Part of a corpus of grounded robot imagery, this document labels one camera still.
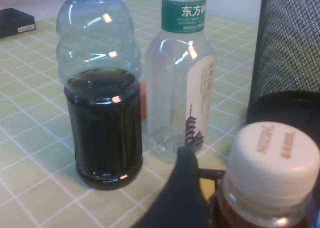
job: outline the bottle label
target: bottle label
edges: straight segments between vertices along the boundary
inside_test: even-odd
[[[313,228],[320,228],[320,211],[316,215],[315,222]]]
[[[185,146],[198,151],[208,130],[216,57],[209,55],[198,61],[187,75]]]
[[[195,33],[205,28],[206,2],[162,0],[162,29],[173,33]]]

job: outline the black box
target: black box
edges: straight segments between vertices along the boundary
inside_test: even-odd
[[[0,10],[0,39],[36,28],[34,16],[14,8]]]

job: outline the green bottle label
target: green bottle label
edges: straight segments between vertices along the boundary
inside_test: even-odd
[[[162,0],[162,29],[180,34],[195,33],[205,28],[206,2]]]

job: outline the amber bottle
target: amber bottle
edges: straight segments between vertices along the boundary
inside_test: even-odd
[[[310,228],[306,209],[319,167],[317,145],[300,130],[272,122],[245,127],[210,199],[216,227]]]

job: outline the mesh pencil holder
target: mesh pencil holder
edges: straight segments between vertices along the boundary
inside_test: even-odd
[[[320,144],[320,0],[262,0],[247,122],[299,128]]]

